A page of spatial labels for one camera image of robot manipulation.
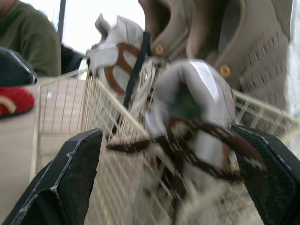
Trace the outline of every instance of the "green sweater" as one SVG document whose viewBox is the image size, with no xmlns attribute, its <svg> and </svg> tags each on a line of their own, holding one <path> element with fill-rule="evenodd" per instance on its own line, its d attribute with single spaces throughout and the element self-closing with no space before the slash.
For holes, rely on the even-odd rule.
<svg viewBox="0 0 300 225">
<path fill-rule="evenodd" d="M 20 53 L 39 76 L 61 74 L 59 37 L 49 20 L 28 4 L 16 0 L 0 18 L 0 46 Z"/>
</svg>

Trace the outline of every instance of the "shoe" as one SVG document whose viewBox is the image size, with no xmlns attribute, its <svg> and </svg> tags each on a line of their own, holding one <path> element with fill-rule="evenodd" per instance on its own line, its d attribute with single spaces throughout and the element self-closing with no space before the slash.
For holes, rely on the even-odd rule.
<svg viewBox="0 0 300 225">
<path fill-rule="evenodd" d="M 194 0 L 195 11 L 187 39 L 187 58 L 201 59 L 218 40 L 226 0 Z"/>
<path fill-rule="evenodd" d="M 166 60 L 185 58 L 194 13 L 192 0 L 139 0 L 152 54 Z"/>
<path fill-rule="evenodd" d="M 26 113 L 34 103 L 34 96 L 26 89 L 0 87 L 0 118 Z"/>
<path fill-rule="evenodd" d="M 95 26 L 102 38 L 99 44 L 86 52 L 89 74 L 97 77 L 121 104 L 126 105 L 130 77 L 138 77 L 138 74 L 133 74 L 133 69 L 143 53 L 144 32 L 137 23 L 121 16 L 117 16 L 115 24 L 110 24 L 100 14 Z M 106 96 L 101 96 L 103 99 L 100 101 L 107 104 L 95 109 L 98 111 L 94 114 L 100 116 L 100 121 L 94 121 L 96 124 L 93 127 L 101 127 L 107 137 L 115 130 L 114 124 L 118 123 L 120 112 L 111 102 L 107 102 Z"/>
<path fill-rule="evenodd" d="M 111 26 L 100 14 L 95 24 L 102 38 L 86 53 L 90 60 L 89 70 L 122 102 L 140 52 L 143 30 L 121 16 L 117 16 L 117 23 Z"/>
<path fill-rule="evenodd" d="M 204 58 L 233 89 L 282 110 L 287 108 L 291 10 L 290 0 L 229 0 L 218 47 Z M 250 126 L 253 119 L 246 115 L 242 122 Z M 259 122 L 255 128 L 268 132 L 270 126 Z"/>
<path fill-rule="evenodd" d="M 235 101 L 231 88 L 222 76 L 202 60 L 177 60 L 157 79 L 156 98 L 146 115 L 146 127 L 153 136 L 166 134 L 171 118 L 205 120 L 224 128 L 235 121 Z M 223 167 L 229 151 L 216 138 L 199 132 L 192 148 L 206 162 Z M 198 190 L 209 187 L 210 176 L 186 166 Z"/>
</svg>

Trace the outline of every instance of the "dark object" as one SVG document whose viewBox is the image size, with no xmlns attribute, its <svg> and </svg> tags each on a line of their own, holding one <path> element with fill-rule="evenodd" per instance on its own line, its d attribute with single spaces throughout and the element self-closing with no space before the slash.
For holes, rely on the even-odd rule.
<svg viewBox="0 0 300 225">
<path fill-rule="evenodd" d="M 140 70 L 142 69 L 142 65 L 145 62 L 145 59 L 147 56 L 151 56 L 151 50 L 150 50 L 150 34 L 147 32 L 144 32 L 142 45 L 140 49 L 140 54 L 136 59 L 135 66 L 133 67 L 132 73 L 130 75 L 130 79 L 128 81 L 127 87 L 126 87 L 126 93 L 125 93 L 125 99 L 124 99 L 124 107 L 128 109 L 129 103 L 131 100 L 131 95 L 134 89 L 135 82 L 137 78 L 139 77 Z M 117 132 L 117 127 L 114 127 L 112 129 L 112 133 L 115 134 Z"/>
<path fill-rule="evenodd" d="M 78 70 L 84 55 L 61 45 L 61 74 Z"/>
<path fill-rule="evenodd" d="M 178 122 L 184 123 L 189 128 L 189 130 L 184 135 L 174 135 L 172 133 L 172 127 L 175 126 Z M 172 119 L 170 121 L 166 135 L 149 140 L 138 141 L 136 143 L 107 146 L 108 149 L 125 152 L 127 154 L 144 151 L 145 148 L 152 143 L 159 143 L 162 146 L 164 152 L 173 161 L 176 171 L 175 175 L 172 176 L 166 169 L 163 176 L 168 176 L 168 179 L 164 179 L 164 177 L 162 177 L 162 181 L 165 183 L 165 185 L 167 185 L 167 187 L 169 187 L 173 196 L 173 224 L 175 224 L 176 221 L 177 208 L 186 194 L 182 180 L 182 169 L 184 162 L 200 168 L 216 179 L 223 179 L 231 182 L 241 181 L 245 179 L 244 177 L 240 176 L 239 172 L 222 170 L 221 168 L 217 168 L 197 158 L 193 150 L 189 148 L 187 141 L 194 138 L 198 130 L 202 130 L 218 138 L 222 142 L 226 143 L 229 147 L 231 147 L 234 151 L 240 153 L 242 158 L 245 159 L 245 162 L 247 162 L 247 165 L 249 165 L 252 170 L 255 170 L 256 172 L 266 171 L 266 164 L 262 156 L 256 151 L 255 148 L 249 145 L 247 141 L 245 141 L 239 135 L 224 129 L 221 126 L 201 120 Z"/>
<path fill-rule="evenodd" d="M 265 225 L 300 224 L 300 161 L 273 135 L 250 128 L 233 126 L 262 155 L 268 173 L 260 181 L 247 179 L 255 175 L 237 153 L 247 190 Z"/>
<path fill-rule="evenodd" d="M 38 76 L 32 66 L 17 52 L 0 47 L 0 87 L 36 84 Z"/>
<path fill-rule="evenodd" d="M 83 225 L 101 141 L 99 129 L 68 139 L 36 175 L 3 225 Z"/>
</svg>

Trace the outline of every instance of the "gray fabric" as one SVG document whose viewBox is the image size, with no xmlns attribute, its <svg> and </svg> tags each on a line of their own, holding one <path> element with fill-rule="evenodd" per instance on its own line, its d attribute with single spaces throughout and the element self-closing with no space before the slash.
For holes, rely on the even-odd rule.
<svg viewBox="0 0 300 225">
<path fill-rule="evenodd" d="M 291 38 L 291 13 L 293 7 L 293 0 L 271 0 L 275 9 L 276 17 L 281 26 L 283 33 Z"/>
<path fill-rule="evenodd" d="M 228 84 L 215 69 L 202 60 L 175 61 L 158 77 L 156 96 L 150 117 L 154 122 L 152 127 L 156 126 L 161 133 L 166 132 L 165 127 L 172 116 L 210 121 L 223 127 L 227 127 L 235 119 Z M 219 140 L 198 132 L 193 148 L 199 158 L 220 166 L 223 152 Z M 211 177 L 192 167 L 187 167 L 186 174 L 199 190 L 211 182 Z"/>
</svg>

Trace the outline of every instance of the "white wire mesh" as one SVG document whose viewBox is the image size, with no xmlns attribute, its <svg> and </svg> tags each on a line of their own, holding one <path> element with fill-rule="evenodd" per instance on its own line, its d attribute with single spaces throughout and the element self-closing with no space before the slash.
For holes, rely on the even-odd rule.
<svg viewBox="0 0 300 225">
<path fill-rule="evenodd" d="M 133 142 L 148 137 L 148 133 L 97 78 L 88 77 L 85 81 L 74 75 L 60 77 L 39 89 L 31 179 L 57 154 L 67 138 L 101 127 L 104 138 L 85 224 L 169 224 L 171 193 L 159 179 L 164 166 L 155 171 L 149 165 L 148 155 L 127 156 L 105 148 L 107 142 Z M 242 93 L 234 94 L 238 122 L 252 115 L 253 122 L 247 125 L 257 128 L 267 123 L 267 131 L 280 135 L 289 146 L 296 135 L 299 137 L 299 121 Z M 172 171 L 172 163 L 159 155 L 161 149 L 156 148 L 154 152 Z M 157 180 L 150 197 L 142 188 L 148 182 L 143 180 L 145 165 Z M 178 224 L 200 221 L 214 225 L 263 224 L 243 184 L 229 186 L 216 181 L 214 187 L 206 193 L 189 192 Z"/>
</svg>

